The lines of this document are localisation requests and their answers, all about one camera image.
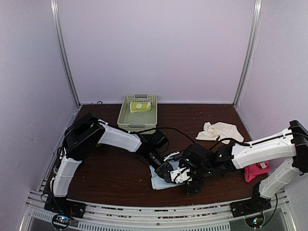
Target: pink cloth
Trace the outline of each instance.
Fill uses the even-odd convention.
[[[250,165],[245,167],[245,180],[246,182],[252,181],[258,175],[268,173],[270,171],[270,164],[268,161]]]

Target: wooden tabletop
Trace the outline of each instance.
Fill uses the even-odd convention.
[[[116,125],[120,112],[119,104],[82,106],[77,118],[87,112]],[[217,104],[159,104],[158,127],[175,127],[195,138],[209,121],[235,124],[238,131],[249,141],[249,135],[232,105]],[[181,150],[190,141],[172,130],[164,130],[170,140],[167,153]],[[205,148],[214,141],[197,141]],[[148,166],[134,158],[134,153],[103,145],[94,150],[84,161],[70,184],[68,198],[107,205],[123,206],[180,206],[205,205],[226,202],[251,196],[253,186],[266,175],[245,182],[244,170],[229,173],[224,177],[211,176],[204,179],[201,193],[186,195],[185,186],[166,190],[153,190]]]

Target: lavender wall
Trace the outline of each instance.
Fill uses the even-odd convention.
[[[63,0],[59,12],[81,102],[233,102],[254,0]]]
[[[0,230],[17,230],[75,111],[50,1],[0,1]]]
[[[297,119],[308,128],[308,2],[265,1],[257,48],[239,114],[253,138]],[[272,161],[276,167],[281,160]],[[286,187],[299,230],[306,231],[308,178]]]

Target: metal frame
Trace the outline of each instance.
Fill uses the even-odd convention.
[[[80,102],[79,102],[77,91],[76,91],[76,88],[75,88],[75,85],[74,85],[71,69],[69,67],[68,58],[67,58],[67,54],[66,54],[66,50],[65,50],[64,39],[63,39],[62,28],[61,28],[61,22],[60,22],[60,15],[59,15],[59,10],[58,10],[58,1],[57,0],[51,0],[51,11],[52,11],[52,15],[53,15],[54,24],[55,24],[55,27],[56,27],[57,38],[58,38],[60,53],[61,53],[60,55],[61,55],[65,75],[66,75],[71,93],[73,95],[75,105],[76,105],[76,107],[79,107]]]
[[[51,221],[53,213],[44,210],[41,194],[41,190],[30,192],[19,231],[28,231],[32,218]],[[288,230],[296,231],[284,190],[277,195],[278,207],[281,207],[284,212],[283,217]],[[269,211],[273,210],[276,200],[273,199],[271,203],[272,208]],[[76,218],[71,228],[82,231],[229,231],[230,221],[244,218],[232,217],[230,202],[178,207],[128,207],[87,202],[85,204],[84,218]]]
[[[262,10],[262,0],[255,0],[255,10],[254,10],[254,15],[253,15],[252,24],[251,24],[250,37],[249,37],[246,57],[245,57],[245,61],[244,61],[244,65],[243,65],[243,69],[241,73],[240,82],[239,82],[239,85],[238,85],[238,88],[235,94],[235,98],[233,101],[233,105],[235,107],[238,106],[240,97],[244,90],[245,82],[249,75],[251,58],[252,58],[252,55],[253,55],[253,52],[256,46],[257,34],[258,34],[259,26],[260,26],[261,10]]]

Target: wire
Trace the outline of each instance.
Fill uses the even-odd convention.
[[[187,169],[189,169],[188,167],[186,167],[186,168],[184,168],[180,173],[178,173],[177,175],[176,175],[176,177],[174,178],[174,180],[173,180],[173,182],[176,184],[176,182],[175,182],[175,180],[183,173],[183,172],[185,172]]]
[[[60,212],[64,214],[64,212],[62,211],[62,209],[61,209],[60,206],[57,204],[57,202],[56,202],[56,200],[55,200],[55,198],[54,198],[54,194],[53,194],[53,181],[54,181],[54,180],[52,180],[52,182],[51,182],[51,188],[50,188],[51,196],[52,196],[52,198],[53,198],[54,203],[56,204],[56,206],[57,206],[58,209],[60,210]]]
[[[47,193],[43,193],[43,194],[40,196],[40,199],[41,199],[43,202],[45,202],[45,203],[46,203],[47,201],[44,201],[42,197],[43,197],[43,195],[46,195],[46,194],[47,194]]]
[[[299,132],[291,132],[291,133],[286,134],[286,136],[288,136],[288,135],[299,135],[299,136],[305,137],[308,140],[307,135],[299,133]]]
[[[150,128],[150,129],[146,129],[146,130],[142,130],[142,131],[131,132],[131,134],[140,134],[140,133],[143,133],[143,132],[153,131],[153,130],[157,130],[157,129],[169,129],[169,130],[177,131],[178,133],[182,134],[187,139],[189,139],[192,143],[195,143],[195,141],[189,135],[187,135],[185,132],[183,132],[183,131],[181,131],[181,130],[179,130],[177,128],[173,128],[173,127]]]
[[[237,144],[239,144],[239,145],[241,145],[241,146],[247,146],[247,147],[250,146],[250,144],[248,144],[248,143],[243,143],[243,142],[239,142],[239,141],[237,141],[237,140],[234,139],[234,138],[223,138],[223,139],[217,141],[217,142],[209,149],[209,151],[211,151],[213,148],[215,148],[219,143],[221,143],[221,142],[223,142],[223,141],[233,141],[233,142],[235,142],[235,143],[237,143]]]
[[[85,124],[93,124],[93,123],[102,123],[102,121],[98,121],[98,120],[89,120],[89,121],[84,121],[84,122],[81,122],[81,123],[78,123],[78,124],[73,124],[71,126],[69,126],[65,133],[64,133],[64,138],[66,138],[68,136],[68,134],[74,130],[76,127],[79,127],[81,125],[85,125]]]
[[[275,193],[275,197],[276,197],[276,206],[275,206],[274,212],[272,213],[272,215],[271,215],[271,217],[268,219],[268,221],[265,222],[265,223],[262,225],[262,227],[266,226],[266,225],[270,222],[270,220],[273,218],[273,216],[274,216],[274,214],[275,214],[275,212],[276,212],[276,210],[277,210],[277,206],[278,206],[278,196],[277,196],[277,193]]]
[[[168,150],[168,148],[169,148],[169,140],[168,140],[168,142],[167,142],[167,147],[166,147],[166,149],[164,150],[164,151],[162,151],[162,152],[159,152],[159,151],[157,151],[159,154],[161,154],[161,153],[165,153],[167,150]]]

